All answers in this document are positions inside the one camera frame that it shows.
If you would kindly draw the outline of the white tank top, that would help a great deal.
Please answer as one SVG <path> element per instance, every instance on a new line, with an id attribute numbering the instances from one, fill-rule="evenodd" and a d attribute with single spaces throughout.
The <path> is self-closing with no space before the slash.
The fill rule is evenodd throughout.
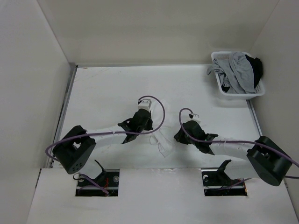
<path id="1" fill-rule="evenodd" d="M 175 117 L 171 112 L 170 104 L 164 98 L 161 99 L 161 103 L 165 108 L 164 123 L 157 131 L 151 134 L 149 143 L 153 146 L 157 146 L 161 155 L 166 158 L 175 150 L 172 129 L 175 124 Z M 156 101 L 152 104 L 151 115 L 153 127 L 156 128 L 160 125 L 163 119 L 163 110 L 160 104 Z"/>

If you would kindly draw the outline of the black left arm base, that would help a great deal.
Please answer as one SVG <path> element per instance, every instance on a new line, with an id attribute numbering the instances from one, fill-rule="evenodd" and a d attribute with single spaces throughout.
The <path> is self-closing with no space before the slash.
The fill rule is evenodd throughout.
<path id="1" fill-rule="evenodd" d="M 73 175 L 73 180 L 77 182 L 75 196 L 77 197 L 115 197 L 119 193 L 120 170 L 104 169 L 103 166 L 95 161 L 100 168 L 100 174 L 93 182 L 97 183 L 105 191 L 102 191 L 84 176 L 79 173 Z"/>

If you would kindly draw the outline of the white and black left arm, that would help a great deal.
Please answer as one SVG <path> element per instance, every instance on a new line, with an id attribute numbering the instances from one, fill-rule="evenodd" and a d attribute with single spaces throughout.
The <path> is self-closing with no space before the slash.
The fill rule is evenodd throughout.
<path id="1" fill-rule="evenodd" d="M 139 109 L 132 118 L 102 130 L 112 134 L 85 136 L 57 144 L 53 154 L 68 174 L 82 173 L 94 186 L 100 186 L 105 174 L 101 165 L 90 158 L 93 150 L 112 144 L 126 144 L 135 140 L 142 131 L 152 129 L 150 110 Z"/>

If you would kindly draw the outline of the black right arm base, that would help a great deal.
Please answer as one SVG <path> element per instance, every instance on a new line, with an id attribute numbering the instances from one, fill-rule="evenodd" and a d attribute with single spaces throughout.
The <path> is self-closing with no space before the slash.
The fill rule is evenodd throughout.
<path id="1" fill-rule="evenodd" d="M 225 169 L 231 160 L 225 160 L 218 168 L 201 170 L 205 196 L 247 196 L 243 179 L 231 179 Z"/>

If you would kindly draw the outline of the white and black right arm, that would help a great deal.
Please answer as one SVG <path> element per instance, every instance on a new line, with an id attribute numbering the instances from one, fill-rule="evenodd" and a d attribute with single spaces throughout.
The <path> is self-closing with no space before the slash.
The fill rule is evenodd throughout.
<path id="1" fill-rule="evenodd" d="M 235 179 L 259 178 L 272 186 L 278 186 L 292 163 L 288 155 L 277 153 L 260 145 L 234 143 L 234 139 L 221 138 L 214 133 L 205 133 L 194 120 L 182 124 L 174 139 L 185 145 L 194 145 L 200 152 L 210 155 L 225 155 L 240 159 L 225 160 L 218 168 L 217 180 L 229 184 Z"/>

